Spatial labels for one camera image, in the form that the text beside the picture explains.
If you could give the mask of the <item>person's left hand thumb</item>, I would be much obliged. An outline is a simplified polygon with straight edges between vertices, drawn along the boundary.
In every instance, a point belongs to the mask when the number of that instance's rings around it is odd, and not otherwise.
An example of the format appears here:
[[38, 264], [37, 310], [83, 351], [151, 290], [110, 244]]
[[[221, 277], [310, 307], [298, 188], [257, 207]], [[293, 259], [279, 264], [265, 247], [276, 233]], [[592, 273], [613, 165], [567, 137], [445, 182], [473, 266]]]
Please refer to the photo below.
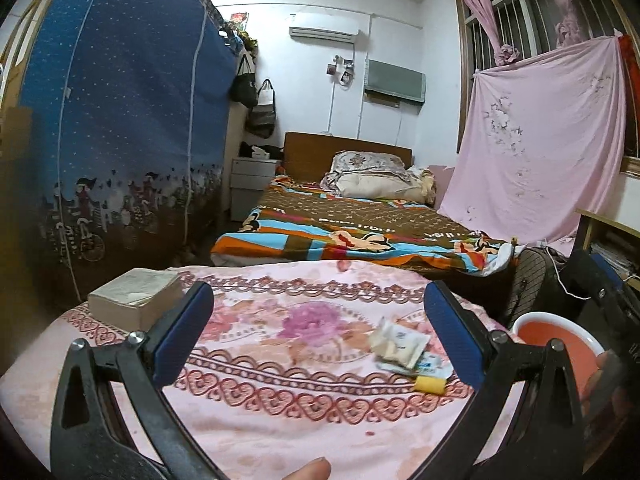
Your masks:
[[318, 457], [291, 472], [283, 480], [328, 480], [331, 471], [330, 462], [325, 457]]

